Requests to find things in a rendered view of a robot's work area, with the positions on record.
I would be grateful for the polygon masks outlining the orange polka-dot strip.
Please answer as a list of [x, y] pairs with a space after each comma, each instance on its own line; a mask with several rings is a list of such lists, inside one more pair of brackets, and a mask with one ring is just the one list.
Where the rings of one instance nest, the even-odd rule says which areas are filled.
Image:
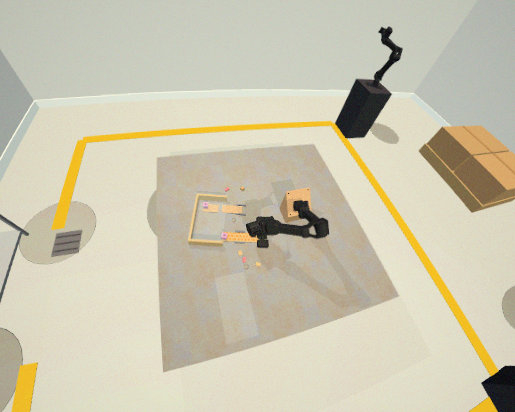
[[223, 232], [227, 234], [227, 239], [223, 241], [228, 242], [251, 242], [251, 243], [257, 243], [257, 236], [255, 238], [252, 238], [249, 236], [249, 233], [230, 233], [230, 232]]

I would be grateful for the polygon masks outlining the tan wooden strip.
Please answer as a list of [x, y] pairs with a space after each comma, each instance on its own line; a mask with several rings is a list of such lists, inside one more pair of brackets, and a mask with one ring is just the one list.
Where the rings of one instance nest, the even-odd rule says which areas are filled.
[[226, 205], [226, 211], [225, 213], [240, 213], [242, 214], [242, 206], [231, 206]]

